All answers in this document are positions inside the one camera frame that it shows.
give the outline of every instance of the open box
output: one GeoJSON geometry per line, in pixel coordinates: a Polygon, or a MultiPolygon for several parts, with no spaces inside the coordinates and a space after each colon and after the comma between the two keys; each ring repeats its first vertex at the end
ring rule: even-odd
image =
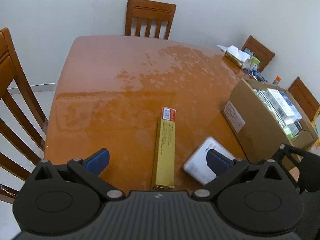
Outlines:
{"type": "MultiPolygon", "coordinates": [[[[287,90],[276,85],[242,79],[231,92],[229,102],[222,112],[248,160],[253,163],[271,158],[282,143],[308,151],[318,139],[311,122],[296,100],[287,90]],[[274,115],[252,90],[267,88],[285,92],[301,114],[300,124],[303,131],[296,138],[289,140],[274,115]]],[[[293,164],[287,159],[284,166],[291,169],[293,164]]]]}

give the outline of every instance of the white floor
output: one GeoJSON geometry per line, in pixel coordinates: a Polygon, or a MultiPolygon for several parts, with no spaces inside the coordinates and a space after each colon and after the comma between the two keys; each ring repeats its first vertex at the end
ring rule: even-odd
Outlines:
{"type": "MultiPolygon", "coordinates": [[[[51,109],[51,104],[54,96],[54,91],[46,92],[36,92],[35,96],[44,111],[44,114],[49,118],[49,113],[51,109]]],[[[28,106],[23,100],[21,94],[12,95],[20,109],[24,112],[26,117],[38,130],[38,132],[45,139],[45,135],[31,114],[28,106]]],[[[33,140],[28,136],[28,134],[19,125],[17,120],[13,117],[10,111],[7,109],[3,101],[0,101],[0,118],[18,135],[36,154],[43,158],[44,153],[39,149],[39,147],[33,142],[33,140]]],[[[18,152],[1,134],[0,134],[0,152],[6,155],[8,158],[15,161],[17,164],[22,166],[28,171],[34,169],[34,165],[25,158],[21,153],[18,152]]],[[[16,190],[20,190],[23,181],[10,174],[6,170],[0,167],[0,183],[7,185],[16,190]]],[[[20,232],[20,228],[14,219],[12,214],[12,205],[0,201],[0,240],[12,239],[15,235],[20,232]]]]}

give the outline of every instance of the ribbed surface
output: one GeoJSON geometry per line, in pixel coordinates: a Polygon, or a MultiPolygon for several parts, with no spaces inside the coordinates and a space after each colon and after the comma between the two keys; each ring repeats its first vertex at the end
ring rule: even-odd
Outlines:
{"type": "MultiPolygon", "coordinates": [[[[108,203],[100,216],[75,233],[50,237],[56,240],[138,239],[191,240],[257,239],[224,223],[210,203],[190,199],[186,192],[132,192],[130,197],[108,203]]],[[[44,239],[22,233],[17,240],[44,239]]],[[[263,239],[299,239],[294,233],[263,239]]]]}

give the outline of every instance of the green lid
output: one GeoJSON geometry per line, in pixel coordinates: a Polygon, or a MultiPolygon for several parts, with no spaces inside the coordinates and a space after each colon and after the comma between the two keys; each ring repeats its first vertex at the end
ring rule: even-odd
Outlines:
{"type": "Polygon", "coordinates": [[[251,60],[256,64],[260,64],[260,60],[258,60],[256,57],[252,57],[251,60]]]}

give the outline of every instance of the white wall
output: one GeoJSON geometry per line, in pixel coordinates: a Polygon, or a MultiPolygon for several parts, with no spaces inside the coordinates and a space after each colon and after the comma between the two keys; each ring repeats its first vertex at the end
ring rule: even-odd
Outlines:
{"type": "MultiPolygon", "coordinates": [[[[264,71],[287,88],[300,76],[320,102],[320,0],[157,0],[177,4],[170,40],[241,47],[249,35],[276,53],[264,71]]],[[[127,0],[0,0],[31,85],[57,82],[73,40],[124,34],[127,0]]]]}

